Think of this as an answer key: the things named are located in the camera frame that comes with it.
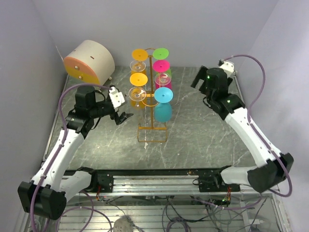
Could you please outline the clear wine glass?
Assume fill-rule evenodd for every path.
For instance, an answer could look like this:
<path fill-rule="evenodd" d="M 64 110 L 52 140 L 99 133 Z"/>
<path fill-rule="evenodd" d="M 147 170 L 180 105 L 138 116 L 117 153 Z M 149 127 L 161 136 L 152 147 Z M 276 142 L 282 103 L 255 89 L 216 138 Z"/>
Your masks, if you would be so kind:
<path fill-rule="evenodd" d="M 146 98 L 146 91 L 141 87 L 133 87 L 129 93 L 130 104 L 136 109 L 143 109 L 145 107 L 143 100 Z"/>
<path fill-rule="evenodd" d="M 142 72 L 146 68 L 146 64 L 143 61 L 134 60 L 130 63 L 130 69 L 134 72 Z"/>
<path fill-rule="evenodd" d="M 155 76 L 154 81 L 159 86 L 165 86 L 171 82 L 171 76 L 168 73 L 161 72 Z"/>

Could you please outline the pink plastic wine glass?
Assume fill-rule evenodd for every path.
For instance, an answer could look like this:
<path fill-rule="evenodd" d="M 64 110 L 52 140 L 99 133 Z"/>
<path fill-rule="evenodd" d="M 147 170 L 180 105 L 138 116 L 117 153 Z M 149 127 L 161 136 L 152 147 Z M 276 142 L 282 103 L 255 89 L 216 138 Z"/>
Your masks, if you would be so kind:
<path fill-rule="evenodd" d="M 154 79 L 156 89 L 160 87 L 172 89 L 170 63 L 165 59 L 157 60 L 153 64 L 153 70 L 156 72 Z"/>

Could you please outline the green plastic wine glass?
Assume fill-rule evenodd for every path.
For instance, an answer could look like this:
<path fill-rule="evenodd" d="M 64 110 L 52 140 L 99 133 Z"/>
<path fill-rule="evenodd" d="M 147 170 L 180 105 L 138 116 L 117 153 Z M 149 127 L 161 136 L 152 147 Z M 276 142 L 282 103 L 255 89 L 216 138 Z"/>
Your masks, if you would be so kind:
<path fill-rule="evenodd" d="M 171 75 L 170 62 L 167 60 L 169 51 L 166 48 L 158 48 L 153 51 L 153 58 L 156 61 L 153 63 L 153 69 L 157 73 L 167 73 Z"/>

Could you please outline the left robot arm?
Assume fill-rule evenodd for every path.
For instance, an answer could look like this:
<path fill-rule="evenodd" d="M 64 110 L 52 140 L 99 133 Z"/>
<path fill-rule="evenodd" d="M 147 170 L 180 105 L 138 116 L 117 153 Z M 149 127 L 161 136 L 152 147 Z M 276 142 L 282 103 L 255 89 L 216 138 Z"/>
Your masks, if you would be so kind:
<path fill-rule="evenodd" d="M 76 150 L 85 141 L 88 133 L 97 126 L 95 119 L 109 116 L 120 125 L 131 114 L 118 114 L 119 107 L 126 103 L 126 96 L 115 86 L 107 87 L 108 96 L 96 100 L 98 90 L 94 84 L 77 84 L 75 105 L 67 116 L 61 116 L 63 127 L 47 160 L 29 182 L 22 182 L 18 189 L 19 199 L 26 213 L 50 220 L 59 219 L 67 202 L 80 191 L 93 192 L 98 188 L 96 170 L 80 167 L 73 176 L 63 179 L 64 173 Z"/>

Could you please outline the orange wine glass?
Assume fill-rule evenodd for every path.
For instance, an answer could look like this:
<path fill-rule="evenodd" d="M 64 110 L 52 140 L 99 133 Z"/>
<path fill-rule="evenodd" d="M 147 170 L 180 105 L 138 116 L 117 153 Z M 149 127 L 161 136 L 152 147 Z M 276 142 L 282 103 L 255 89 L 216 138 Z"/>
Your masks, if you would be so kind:
<path fill-rule="evenodd" d="M 148 82 L 147 75 L 137 72 L 130 76 L 130 83 L 133 87 L 143 88 Z"/>
<path fill-rule="evenodd" d="M 143 61 L 144 63 L 148 58 L 148 53 L 144 49 L 135 49 L 134 51 L 132 51 L 131 55 L 132 55 L 133 60 Z"/>

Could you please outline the blue plastic wine glass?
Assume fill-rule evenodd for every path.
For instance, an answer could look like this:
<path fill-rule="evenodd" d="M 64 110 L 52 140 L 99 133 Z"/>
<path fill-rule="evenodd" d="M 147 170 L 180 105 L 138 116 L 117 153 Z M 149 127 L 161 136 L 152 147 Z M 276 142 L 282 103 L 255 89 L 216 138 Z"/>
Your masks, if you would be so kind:
<path fill-rule="evenodd" d="M 154 98 L 158 105 L 154 108 L 154 117 L 156 121 L 165 123 L 172 117 L 172 107 L 170 105 L 173 99 L 173 92 L 167 87 L 160 87 L 154 93 Z"/>

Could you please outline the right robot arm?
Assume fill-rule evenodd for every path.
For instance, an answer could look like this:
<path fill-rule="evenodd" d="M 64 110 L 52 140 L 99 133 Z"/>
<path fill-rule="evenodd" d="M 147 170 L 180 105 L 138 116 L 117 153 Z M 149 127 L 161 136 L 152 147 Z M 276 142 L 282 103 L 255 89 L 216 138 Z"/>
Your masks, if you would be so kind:
<path fill-rule="evenodd" d="M 248 109 L 238 95 L 229 93 L 231 71 L 201 66 L 191 86 L 203 81 L 199 91 L 205 95 L 203 103 L 225 121 L 244 142 L 255 165 L 252 167 L 225 166 L 213 179 L 213 187 L 224 191 L 230 184 L 247 185 L 263 193 L 277 184 L 289 180 L 294 159 L 283 154 L 249 118 Z"/>

